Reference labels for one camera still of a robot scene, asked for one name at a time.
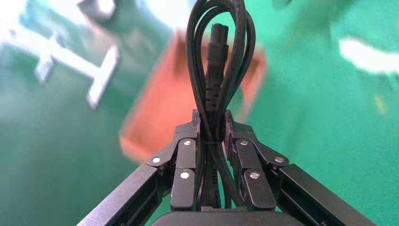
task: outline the blurred background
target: blurred background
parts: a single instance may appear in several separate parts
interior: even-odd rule
[[[82,2],[0,3],[0,225],[75,225],[135,170],[140,159],[122,150],[121,137],[156,89],[152,74],[195,1],[115,0],[109,18]],[[97,9],[112,5],[99,2]],[[244,87],[238,92],[233,113],[374,223],[399,225],[399,3],[247,0],[246,7],[265,70],[249,86],[251,98]],[[234,34],[228,15],[214,21]],[[117,45],[120,60],[98,107],[85,99],[92,81],[62,64],[39,83],[38,58],[9,44],[16,27],[46,39],[56,33],[97,66]],[[161,118],[181,110],[157,109]],[[169,211],[168,202],[149,222]]]

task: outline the orange box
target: orange box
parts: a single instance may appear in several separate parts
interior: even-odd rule
[[[202,59],[207,67],[207,42],[202,43]],[[266,72],[264,51],[256,49],[241,83],[243,103],[235,119],[246,118]],[[185,34],[175,32],[168,49],[154,68],[140,98],[130,110],[120,131],[123,153],[138,162],[170,143],[177,125],[191,121],[196,109],[185,52]]]

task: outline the green backdrop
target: green backdrop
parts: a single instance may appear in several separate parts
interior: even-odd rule
[[[345,37],[398,52],[399,3],[246,5],[268,60],[247,123],[373,222],[399,225],[398,75],[369,73],[339,52]],[[119,129],[172,29],[144,0],[120,0],[106,33],[76,25],[37,0],[28,1],[19,21],[47,37],[57,31],[68,49],[97,65],[112,43],[121,50],[94,111],[85,99],[89,79],[56,65],[48,83],[39,84],[36,59],[0,49],[0,225],[75,225],[137,167],[121,154]],[[216,21],[233,33],[230,19]],[[163,202],[152,219],[168,210]]]

